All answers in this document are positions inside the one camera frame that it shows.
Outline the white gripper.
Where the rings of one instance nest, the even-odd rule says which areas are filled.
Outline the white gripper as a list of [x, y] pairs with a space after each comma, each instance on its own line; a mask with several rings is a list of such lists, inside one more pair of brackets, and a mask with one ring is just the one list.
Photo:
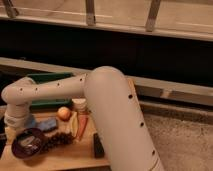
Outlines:
[[[16, 118], [16, 117], [11, 117], [11, 116], [5, 116], [4, 122], [8, 127], [13, 129], [16, 133], [19, 133], [25, 129], [26, 118], [25, 117]], [[13, 142], [13, 140], [16, 138], [15, 132], [6, 133], [8, 144], [11, 144]]]

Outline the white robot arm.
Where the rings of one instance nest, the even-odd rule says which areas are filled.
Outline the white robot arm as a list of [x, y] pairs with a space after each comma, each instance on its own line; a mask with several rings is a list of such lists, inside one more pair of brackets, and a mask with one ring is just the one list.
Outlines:
[[114, 67], [42, 84], [24, 77], [6, 86], [1, 97], [5, 122], [15, 128], [25, 124], [34, 100], [84, 98], [112, 171], [165, 171], [137, 98]]

